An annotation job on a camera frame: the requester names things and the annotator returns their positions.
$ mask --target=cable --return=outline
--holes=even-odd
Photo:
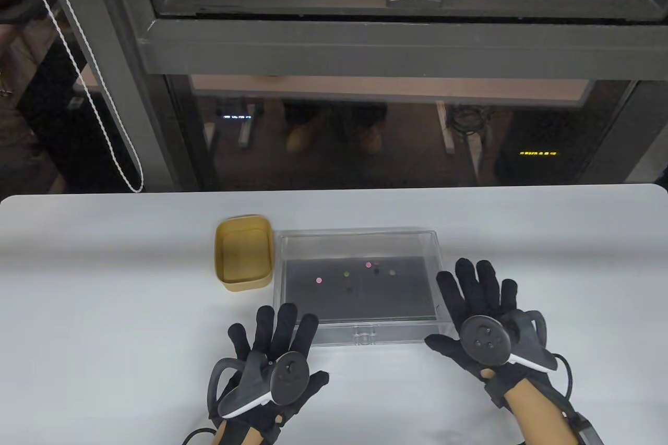
[[[79,80],[81,81],[81,84],[83,85],[83,90],[86,92],[86,97],[88,97],[88,102],[90,102],[90,105],[93,108],[93,113],[95,113],[95,118],[98,119],[98,125],[100,125],[100,129],[102,130],[102,135],[104,135],[104,140],[107,142],[107,147],[109,148],[109,152],[112,155],[112,161],[114,162],[114,165],[116,166],[116,169],[118,170],[118,173],[121,175],[123,180],[125,181],[127,187],[129,190],[131,190],[133,193],[140,193],[144,189],[144,171],[141,168],[141,161],[139,159],[139,155],[137,154],[136,149],[134,149],[134,144],[132,144],[132,140],[129,138],[129,135],[127,134],[127,130],[125,126],[123,125],[123,121],[121,120],[121,117],[118,114],[118,110],[116,109],[116,104],[114,102],[114,99],[112,98],[112,95],[109,93],[109,89],[107,88],[107,84],[104,82],[104,78],[102,76],[102,71],[100,71],[100,66],[98,66],[98,61],[95,58],[95,54],[93,54],[93,49],[91,49],[90,44],[88,43],[88,38],[86,38],[86,34],[84,33],[84,29],[81,27],[81,24],[79,23],[79,19],[77,18],[77,15],[74,13],[74,9],[72,8],[72,4],[69,2],[69,0],[65,0],[65,4],[67,4],[67,8],[69,8],[69,12],[72,16],[72,20],[76,24],[79,34],[81,34],[81,39],[83,40],[84,44],[86,45],[86,49],[88,49],[88,53],[90,54],[91,61],[93,62],[93,66],[95,68],[95,71],[100,78],[100,85],[102,86],[105,95],[107,96],[107,99],[109,101],[109,104],[112,107],[112,111],[114,111],[114,116],[116,117],[118,126],[120,130],[123,132],[123,135],[125,136],[127,140],[127,144],[129,144],[130,149],[132,150],[132,154],[134,155],[134,158],[137,161],[137,169],[139,171],[139,178],[140,178],[140,185],[138,188],[132,187],[132,185],[129,183],[129,180],[127,180],[127,176],[125,175],[123,169],[121,168],[118,159],[116,158],[116,155],[114,153],[114,147],[112,147],[112,142],[109,139],[109,135],[107,134],[107,130],[104,128],[104,125],[102,123],[102,119],[100,118],[100,113],[98,113],[98,109],[95,106],[95,103],[93,102],[93,97],[90,95],[90,91],[88,90],[88,86],[86,85],[86,82],[84,82],[84,78],[81,75],[81,71],[79,71],[79,66],[77,66],[76,61],[74,60],[74,56],[72,55],[72,52],[69,49],[69,46],[67,45],[67,41],[65,41],[65,35],[63,35],[62,30],[60,30],[60,26],[58,26],[57,21],[55,20],[55,16],[53,15],[53,12],[51,10],[51,7],[48,3],[47,0],[42,0],[44,6],[46,7],[46,11],[49,14],[49,17],[51,18],[51,21],[53,25],[55,26],[55,30],[58,32],[58,35],[60,37],[60,40],[63,42],[63,45],[65,46],[65,50],[67,51],[67,56],[69,56],[69,60],[71,61],[72,65],[74,66],[74,69],[77,72],[77,75],[79,75]]]
[[[211,433],[211,435],[216,434],[216,430],[214,428],[199,428],[198,430],[194,430],[190,435],[186,436],[186,439],[183,440],[183,443],[181,445],[188,445],[188,442],[191,441],[193,436],[199,435],[200,433]]]
[[[553,353],[553,355],[555,358],[560,359],[566,367],[566,374],[568,374],[568,387],[566,388],[566,394],[564,396],[567,400],[570,400],[570,395],[573,393],[573,371],[570,369],[570,364],[563,356],[557,353]]]

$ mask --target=white cord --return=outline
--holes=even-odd
[[[81,81],[81,84],[83,85],[83,90],[86,92],[86,97],[88,97],[88,102],[90,102],[90,105],[93,107],[93,112],[95,113],[95,118],[98,119],[98,124],[100,125],[100,129],[102,130],[102,134],[104,135],[104,140],[107,141],[107,146],[109,147],[109,152],[112,154],[112,161],[114,161],[114,165],[116,166],[118,173],[121,175],[123,180],[125,181],[127,187],[129,190],[131,190],[133,193],[140,193],[141,190],[144,189],[144,171],[141,168],[141,161],[139,159],[139,155],[137,154],[136,149],[134,149],[134,144],[132,144],[131,139],[129,138],[129,135],[127,134],[126,128],[123,125],[123,121],[121,120],[121,117],[118,114],[118,110],[116,109],[116,104],[114,102],[114,99],[112,98],[112,95],[109,93],[109,89],[107,89],[107,84],[104,82],[104,78],[102,77],[102,72],[100,71],[100,66],[98,66],[98,61],[95,59],[95,54],[93,54],[93,49],[91,49],[90,44],[88,43],[88,38],[86,38],[86,34],[84,33],[83,28],[81,27],[81,24],[79,23],[79,19],[77,18],[77,14],[74,13],[74,9],[72,8],[72,4],[69,3],[69,0],[65,0],[65,4],[67,4],[67,8],[69,8],[69,12],[72,15],[72,19],[74,20],[74,23],[77,25],[77,28],[79,30],[79,34],[81,34],[81,39],[83,40],[84,44],[86,44],[86,48],[88,49],[88,53],[90,54],[91,60],[93,61],[93,66],[95,67],[96,73],[100,77],[100,85],[102,85],[102,88],[104,90],[104,93],[107,96],[107,99],[109,100],[110,105],[112,106],[112,111],[114,111],[114,115],[116,117],[117,123],[121,131],[123,132],[123,135],[127,139],[127,144],[129,144],[130,149],[132,150],[132,154],[134,155],[136,161],[137,161],[137,169],[139,171],[139,178],[140,178],[140,186],[139,188],[134,188],[132,185],[129,183],[129,180],[127,180],[127,177],[125,173],[123,172],[123,169],[121,168],[120,164],[118,163],[118,160],[116,159],[116,155],[114,153],[114,148],[112,147],[112,142],[109,139],[109,135],[107,134],[107,130],[105,130],[104,125],[102,124],[102,119],[100,118],[100,113],[98,113],[98,109],[95,106],[95,103],[93,102],[93,97],[90,96],[90,92],[88,90],[88,86],[86,85],[86,82],[84,81],[83,76],[81,75],[81,71],[79,71],[79,66],[77,66],[76,61],[74,61],[74,56],[72,55],[72,52],[69,49],[69,46],[67,46],[67,42],[65,41],[65,36],[63,35],[63,32],[60,30],[60,26],[58,26],[57,21],[55,20],[55,16],[53,16],[53,13],[51,11],[51,7],[49,6],[49,3],[47,0],[42,0],[44,3],[44,6],[46,7],[47,12],[49,13],[49,17],[53,21],[53,25],[55,26],[55,30],[58,32],[58,35],[60,36],[60,39],[63,42],[63,45],[65,46],[65,50],[67,51],[67,55],[69,56],[69,60],[72,62],[72,65],[74,66],[74,69],[77,72],[77,75],[79,75],[79,80]]]

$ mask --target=finger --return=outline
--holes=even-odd
[[[290,348],[290,340],[296,325],[296,306],[292,303],[285,303],[279,308],[276,315],[276,331],[271,340],[269,349],[269,359],[273,362],[279,356],[287,352]]]
[[[501,310],[517,309],[517,282],[506,278],[501,283]]]
[[[257,310],[257,329],[253,350],[268,354],[271,345],[271,335],[274,332],[274,308],[262,306]]]
[[[234,352],[236,357],[244,362],[248,358],[248,353],[251,352],[251,347],[248,344],[248,337],[246,337],[246,329],[241,323],[235,323],[227,329],[232,344],[234,344]]]
[[[475,279],[475,269],[473,263],[468,259],[459,259],[455,264],[455,274],[460,282],[463,298],[469,307],[470,313],[475,315],[485,311],[485,295],[482,287]]]
[[[436,283],[441,290],[441,295],[448,308],[448,313],[455,324],[457,331],[460,330],[461,324],[466,317],[466,301],[461,297],[461,292],[452,273],[449,271],[439,271],[436,276]]]
[[[329,383],[329,374],[327,372],[316,372],[308,379],[308,386],[301,393],[301,396],[294,400],[294,403],[290,404],[289,407],[296,414],[301,410],[308,398],[312,397],[315,393],[319,392],[323,386]]]
[[[294,335],[294,341],[290,347],[291,351],[297,351],[304,356],[308,356],[308,350],[311,349],[311,343],[318,330],[318,317],[307,313],[299,322],[299,327]]]
[[[435,352],[441,353],[443,356],[449,358],[458,355],[461,350],[460,342],[439,333],[428,335],[425,338],[424,343],[431,347]]]
[[[489,261],[478,261],[475,265],[478,271],[478,280],[485,295],[485,302],[492,311],[499,309],[499,282],[496,280],[496,271]]]

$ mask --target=white controller trim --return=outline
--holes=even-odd
[[[231,419],[236,416],[240,416],[244,412],[248,412],[251,408],[257,407],[257,405],[267,405],[271,401],[271,392],[263,394],[259,398],[255,398],[252,402],[248,402],[247,404],[243,405],[243,407],[239,407],[238,409],[234,410],[234,412],[230,412],[229,414],[225,414],[222,416],[223,419]]]
[[[534,362],[530,362],[529,360],[524,359],[524,358],[522,358],[518,355],[514,355],[512,353],[510,354],[510,357],[508,358],[508,363],[509,364],[524,365],[525,367],[532,368],[534,370],[537,370],[539,372],[544,372],[544,373],[554,372],[554,370],[551,370],[551,369],[549,369],[547,367],[544,367],[542,365],[539,365],[539,364],[535,364]]]

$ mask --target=black cable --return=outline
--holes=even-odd
[[[200,433],[211,433],[211,435],[215,435],[216,430],[214,428],[199,428],[198,430],[194,430],[190,435],[186,436],[186,439],[183,440],[181,445],[188,445],[188,442],[191,441],[193,436],[199,435]]]
[[[568,361],[563,356],[557,353],[553,353],[553,355],[555,358],[560,359],[566,367],[566,373],[568,374],[568,387],[566,388],[566,394],[564,396],[567,400],[570,400],[570,395],[573,393],[573,371],[570,369],[570,364],[568,364]]]

